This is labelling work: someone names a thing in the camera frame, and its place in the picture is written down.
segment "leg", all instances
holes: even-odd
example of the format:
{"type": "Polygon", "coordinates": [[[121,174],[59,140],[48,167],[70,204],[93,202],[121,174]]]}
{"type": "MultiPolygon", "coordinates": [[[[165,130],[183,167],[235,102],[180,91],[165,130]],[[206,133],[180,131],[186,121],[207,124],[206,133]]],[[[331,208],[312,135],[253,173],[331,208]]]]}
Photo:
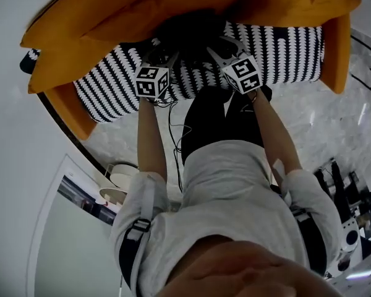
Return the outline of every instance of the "leg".
{"type": "MultiPolygon", "coordinates": [[[[272,97],[270,88],[262,87],[268,100],[272,97]]],[[[247,95],[234,93],[226,116],[226,140],[243,140],[264,147],[257,118],[247,95]]]]}
{"type": "Polygon", "coordinates": [[[223,139],[224,105],[222,90],[217,87],[204,87],[195,97],[185,117],[181,157],[183,164],[195,150],[223,139]]]}

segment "cube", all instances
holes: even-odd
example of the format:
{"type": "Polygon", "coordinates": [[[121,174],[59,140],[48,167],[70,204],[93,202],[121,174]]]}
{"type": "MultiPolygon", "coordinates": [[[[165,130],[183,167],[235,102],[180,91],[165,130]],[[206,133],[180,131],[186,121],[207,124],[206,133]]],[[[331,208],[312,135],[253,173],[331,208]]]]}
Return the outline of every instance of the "cube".
{"type": "Polygon", "coordinates": [[[135,71],[136,94],[139,97],[158,98],[169,87],[169,69],[141,66],[135,71]]]}
{"type": "Polygon", "coordinates": [[[253,56],[240,59],[222,68],[228,83],[241,94],[262,86],[261,72],[253,56]]]}

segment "white shirt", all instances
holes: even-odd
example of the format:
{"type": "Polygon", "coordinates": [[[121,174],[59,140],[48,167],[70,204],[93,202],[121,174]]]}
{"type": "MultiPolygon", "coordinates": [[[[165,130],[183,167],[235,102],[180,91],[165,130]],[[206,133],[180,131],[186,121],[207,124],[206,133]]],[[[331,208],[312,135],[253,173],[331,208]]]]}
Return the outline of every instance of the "white shirt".
{"type": "MultiPolygon", "coordinates": [[[[154,219],[139,269],[138,285],[143,297],[155,296],[192,245],[210,235],[251,241],[309,267],[296,219],[283,199],[270,189],[269,174],[265,151],[258,145],[225,140],[202,147],[185,162],[183,201],[176,213],[168,212],[169,200],[161,176],[137,174],[114,221],[111,239],[118,260],[121,235],[140,216],[150,175],[155,180],[154,219]]],[[[312,214],[330,265],[339,253],[341,234],[334,203],[316,177],[304,170],[289,173],[282,183],[284,189],[290,192],[292,205],[312,214]]]]}

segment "marble floor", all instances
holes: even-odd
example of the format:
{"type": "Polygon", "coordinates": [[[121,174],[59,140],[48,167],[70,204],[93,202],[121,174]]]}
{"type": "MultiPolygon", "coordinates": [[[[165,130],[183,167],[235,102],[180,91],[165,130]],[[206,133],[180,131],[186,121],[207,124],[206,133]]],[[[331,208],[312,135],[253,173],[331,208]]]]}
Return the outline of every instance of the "marble floor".
{"type": "MultiPolygon", "coordinates": [[[[371,39],[353,34],[371,45],[371,39]]],[[[371,85],[369,67],[371,52],[352,40],[350,72],[371,85]]],[[[173,108],[172,124],[184,122],[191,102],[182,101],[173,108]]],[[[320,81],[276,85],[271,104],[293,138],[305,169],[313,171],[335,157],[344,174],[350,170],[362,173],[371,160],[371,92],[351,76],[341,95],[320,81]]],[[[169,108],[156,109],[168,162],[168,194],[172,200],[179,200],[168,112],[169,108]]],[[[136,164],[137,118],[134,113],[114,123],[99,124],[84,146],[103,166],[119,161],[136,164]]],[[[182,126],[173,127],[176,140],[181,133],[182,126]]]]}

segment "forearm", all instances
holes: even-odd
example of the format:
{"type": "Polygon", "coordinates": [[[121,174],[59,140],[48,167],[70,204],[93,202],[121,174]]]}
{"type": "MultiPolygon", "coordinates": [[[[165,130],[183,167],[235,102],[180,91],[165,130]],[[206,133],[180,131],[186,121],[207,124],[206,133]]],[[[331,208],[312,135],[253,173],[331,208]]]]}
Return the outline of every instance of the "forearm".
{"type": "MultiPolygon", "coordinates": [[[[282,161],[286,174],[301,168],[297,151],[289,132],[260,89],[257,90],[257,98],[253,107],[271,168],[273,168],[273,164],[277,159],[282,161]]],[[[274,169],[273,172],[276,180],[278,180],[278,175],[274,169]]]]}
{"type": "Polygon", "coordinates": [[[167,181],[166,159],[154,106],[140,99],[137,132],[137,160],[140,171],[158,173],[167,181]]]}

